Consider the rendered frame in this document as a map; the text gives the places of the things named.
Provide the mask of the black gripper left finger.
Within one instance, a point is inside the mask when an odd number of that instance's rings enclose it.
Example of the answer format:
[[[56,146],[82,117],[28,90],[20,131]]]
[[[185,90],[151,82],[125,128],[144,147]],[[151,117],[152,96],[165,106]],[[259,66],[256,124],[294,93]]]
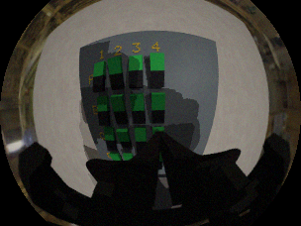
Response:
[[[148,201],[154,207],[155,188],[158,181],[159,146],[161,134],[155,132],[142,151],[127,161],[90,160],[86,162],[88,171],[96,181],[108,181],[121,185],[146,188]]]

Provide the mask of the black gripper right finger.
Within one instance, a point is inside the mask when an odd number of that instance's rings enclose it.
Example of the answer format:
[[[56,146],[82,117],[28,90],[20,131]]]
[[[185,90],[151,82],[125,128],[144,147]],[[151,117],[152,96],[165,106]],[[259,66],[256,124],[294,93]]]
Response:
[[[186,195],[199,175],[220,169],[233,162],[236,164],[238,157],[241,156],[239,149],[229,149],[222,153],[201,156],[201,154],[195,154],[193,150],[178,144],[173,138],[167,136],[166,132],[159,133],[161,134],[159,151],[173,205],[182,204],[182,197]]]

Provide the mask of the grey switch panel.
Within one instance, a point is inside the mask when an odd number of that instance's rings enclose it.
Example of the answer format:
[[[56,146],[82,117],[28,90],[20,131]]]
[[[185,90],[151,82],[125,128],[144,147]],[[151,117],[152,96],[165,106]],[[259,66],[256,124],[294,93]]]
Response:
[[[127,161],[155,132],[205,153],[217,109],[217,46],[178,31],[139,31],[79,51],[84,116],[106,161]]]

